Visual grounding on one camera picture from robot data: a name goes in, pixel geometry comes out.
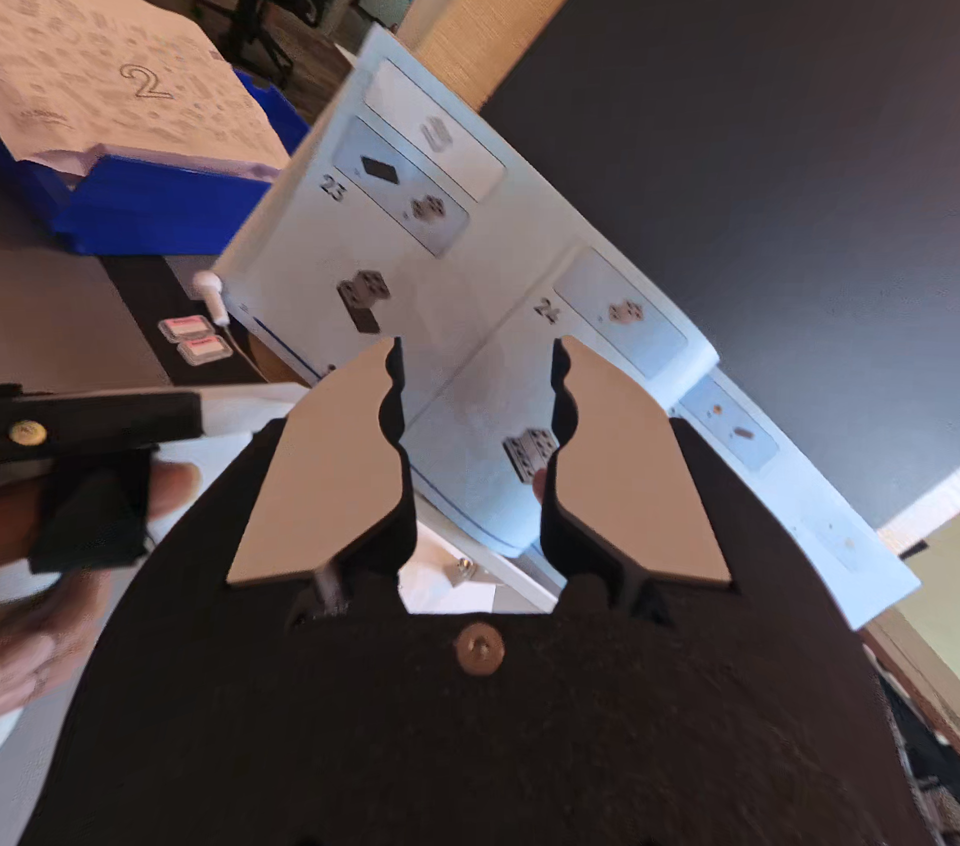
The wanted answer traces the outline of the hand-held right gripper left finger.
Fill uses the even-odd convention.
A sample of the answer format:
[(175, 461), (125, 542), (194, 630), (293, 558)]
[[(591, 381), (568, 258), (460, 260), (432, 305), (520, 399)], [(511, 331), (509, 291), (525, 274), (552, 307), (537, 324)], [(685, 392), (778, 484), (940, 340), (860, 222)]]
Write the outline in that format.
[(397, 583), (418, 540), (405, 420), (402, 339), (331, 372), (288, 414), (225, 581), (312, 583), (347, 608), (361, 575)]

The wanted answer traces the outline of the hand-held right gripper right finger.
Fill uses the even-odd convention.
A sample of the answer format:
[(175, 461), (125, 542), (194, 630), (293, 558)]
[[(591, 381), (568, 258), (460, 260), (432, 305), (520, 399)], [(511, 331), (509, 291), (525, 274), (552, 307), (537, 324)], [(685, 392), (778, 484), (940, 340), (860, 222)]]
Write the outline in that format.
[(728, 588), (731, 570), (664, 408), (573, 336), (554, 343), (540, 543), (565, 580)]

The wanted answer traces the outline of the instruction booklet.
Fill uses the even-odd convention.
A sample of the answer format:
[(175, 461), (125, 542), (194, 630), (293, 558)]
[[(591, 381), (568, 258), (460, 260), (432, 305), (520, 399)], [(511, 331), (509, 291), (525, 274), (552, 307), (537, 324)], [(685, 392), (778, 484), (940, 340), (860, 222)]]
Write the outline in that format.
[(685, 312), (386, 32), (214, 271), (232, 315), (311, 384), (401, 337), (414, 486), (496, 553), (556, 574), (529, 482), (554, 341), (573, 336), (690, 423), (852, 629), (921, 586)]

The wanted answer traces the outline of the person's left hand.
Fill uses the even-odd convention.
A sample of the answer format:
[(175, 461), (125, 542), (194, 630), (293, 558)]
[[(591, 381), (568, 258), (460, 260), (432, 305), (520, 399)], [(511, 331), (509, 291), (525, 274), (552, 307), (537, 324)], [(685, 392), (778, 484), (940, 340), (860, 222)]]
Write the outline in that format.
[[(39, 533), (45, 463), (2, 474), (2, 579), (25, 567)], [(30, 602), (2, 607), (1, 713), (5, 716), (64, 686), (90, 659), (126, 567), (66, 573)]]

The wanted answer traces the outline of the white book stand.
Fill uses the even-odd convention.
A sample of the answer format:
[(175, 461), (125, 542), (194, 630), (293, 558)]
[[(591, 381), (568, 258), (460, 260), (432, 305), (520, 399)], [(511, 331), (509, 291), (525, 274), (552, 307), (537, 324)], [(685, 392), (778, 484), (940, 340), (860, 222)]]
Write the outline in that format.
[[(284, 420), (312, 389), (296, 383), (197, 388), (204, 435), (217, 439)], [(456, 528), (431, 502), (418, 521), (414, 553), (399, 570), (404, 603), (415, 613), (549, 612), (560, 579), (536, 562), (517, 565)]]

